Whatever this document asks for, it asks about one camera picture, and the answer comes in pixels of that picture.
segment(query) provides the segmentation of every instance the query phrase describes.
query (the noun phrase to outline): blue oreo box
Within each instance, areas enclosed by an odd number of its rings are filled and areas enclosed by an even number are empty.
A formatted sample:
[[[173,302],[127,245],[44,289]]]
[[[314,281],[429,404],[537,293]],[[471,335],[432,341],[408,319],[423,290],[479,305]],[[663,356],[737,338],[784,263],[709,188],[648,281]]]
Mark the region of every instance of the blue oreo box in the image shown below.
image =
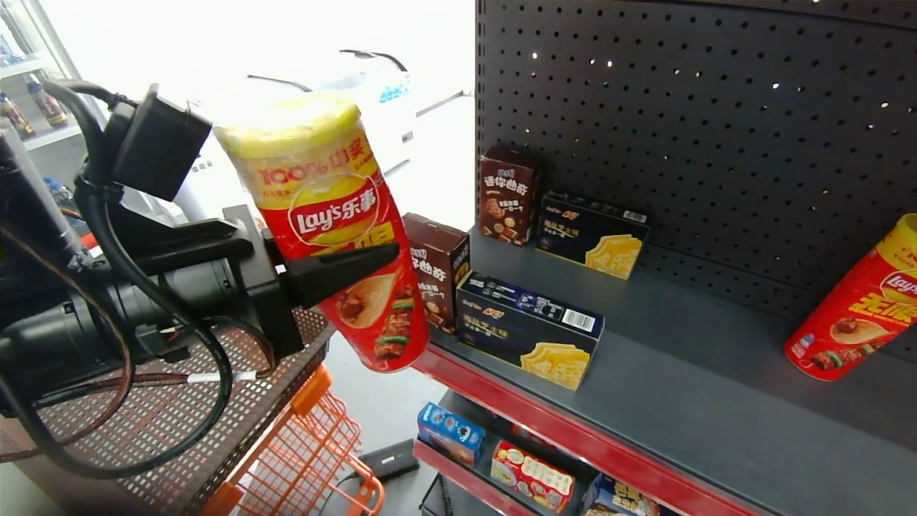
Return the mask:
[[[481,458],[484,429],[436,403],[427,403],[417,415],[417,438],[462,464],[474,467]]]

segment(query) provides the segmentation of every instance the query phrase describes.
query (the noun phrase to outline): lay's chip canister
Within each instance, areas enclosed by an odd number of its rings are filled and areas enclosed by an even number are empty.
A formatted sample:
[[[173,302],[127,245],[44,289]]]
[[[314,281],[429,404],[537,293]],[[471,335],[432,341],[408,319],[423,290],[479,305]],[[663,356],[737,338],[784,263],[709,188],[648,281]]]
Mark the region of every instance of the lay's chip canister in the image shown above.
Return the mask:
[[[363,364],[391,372],[420,356],[429,329],[401,215],[359,117],[348,95],[311,93],[236,113],[214,134],[285,259],[400,244],[391,264],[319,304]]]
[[[813,378],[834,381],[917,319],[917,213],[848,272],[784,346]]]

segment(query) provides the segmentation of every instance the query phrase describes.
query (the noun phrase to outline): gray shelf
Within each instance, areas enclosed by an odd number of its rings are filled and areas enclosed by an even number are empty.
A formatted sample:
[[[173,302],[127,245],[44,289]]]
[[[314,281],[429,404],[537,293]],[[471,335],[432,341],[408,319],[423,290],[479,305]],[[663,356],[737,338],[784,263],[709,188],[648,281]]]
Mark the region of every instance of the gray shelf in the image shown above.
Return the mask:
[[[598,351],[571,392],[445,333],[435,345],[764,510],[913,512],[913,364],[878,353],[821,383],[783,355],[798,321],[646,268],[620,281],[477,229],[471,249],[475,270],[604,314]]]

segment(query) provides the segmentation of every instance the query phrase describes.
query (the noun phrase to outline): lay's logo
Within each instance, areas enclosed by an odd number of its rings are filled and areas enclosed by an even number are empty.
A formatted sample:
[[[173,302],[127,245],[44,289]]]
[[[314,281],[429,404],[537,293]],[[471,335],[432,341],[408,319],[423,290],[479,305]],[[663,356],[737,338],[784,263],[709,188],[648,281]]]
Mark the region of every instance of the lay's logo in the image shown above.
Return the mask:
[[[917,301],[917,278],[912,275],[903,272],[892,273],[882,281],[880,287],[889,299],[910,303]]]

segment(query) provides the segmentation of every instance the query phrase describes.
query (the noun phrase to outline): wire basket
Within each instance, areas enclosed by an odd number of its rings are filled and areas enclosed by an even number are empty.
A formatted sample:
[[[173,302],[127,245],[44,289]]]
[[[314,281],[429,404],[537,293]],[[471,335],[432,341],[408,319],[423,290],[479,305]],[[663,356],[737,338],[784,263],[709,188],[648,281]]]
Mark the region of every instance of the wire basket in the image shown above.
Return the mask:
[[[379,513],[382,484],[354,455],[359,425],[330,386],[321,365],[204,505],[204,516],[318,514],[334,493],[349,502],[348,516]],[[337,485],[349,470],[362,480],[356,495]]]

